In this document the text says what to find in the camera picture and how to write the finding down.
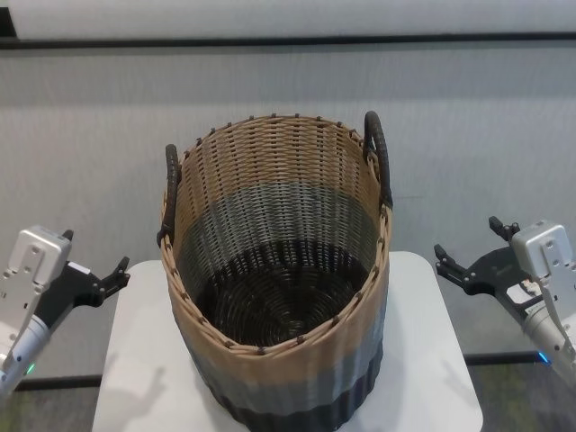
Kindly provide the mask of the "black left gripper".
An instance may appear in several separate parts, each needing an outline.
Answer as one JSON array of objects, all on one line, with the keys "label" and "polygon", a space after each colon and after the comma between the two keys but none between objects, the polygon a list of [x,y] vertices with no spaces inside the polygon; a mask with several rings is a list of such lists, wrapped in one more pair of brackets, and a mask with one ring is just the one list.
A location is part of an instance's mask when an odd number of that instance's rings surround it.
[{"label": "black left gripper", "polygon": [[[62,237],[71,241],[74,231],[67,229]],[[115,269],[104,279],[91,271],[86,272],[73,262],[68,262],[62,273],[40,297],[34,312],[53,333],[76,307],[100,307],[108,298],[125,288],[131,275],[127,273],[130,259],[124,256]]]}]

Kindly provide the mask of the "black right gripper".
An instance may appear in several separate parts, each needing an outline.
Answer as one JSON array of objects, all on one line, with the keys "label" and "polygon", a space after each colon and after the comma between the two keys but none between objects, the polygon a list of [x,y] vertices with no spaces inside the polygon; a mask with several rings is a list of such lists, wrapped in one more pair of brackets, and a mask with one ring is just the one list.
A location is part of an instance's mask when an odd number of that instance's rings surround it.
[{"label": "black right gripper", "polygon": [[462,288],[467,295],[488,294],[494,297],[515,321],[525,321],[527,309],[540,302],[541,296],[516,302],[508,295],[509,288],[532,281],[532,277],[520,268],[511,247],[512,238],[520,232],[520,227],[517,222],[504,224],[496,216],[490,216],[488,222],[490,230],[509,246],[481,256],[466,269],[457,264],[440,244],[435,244],[436,272]]}]

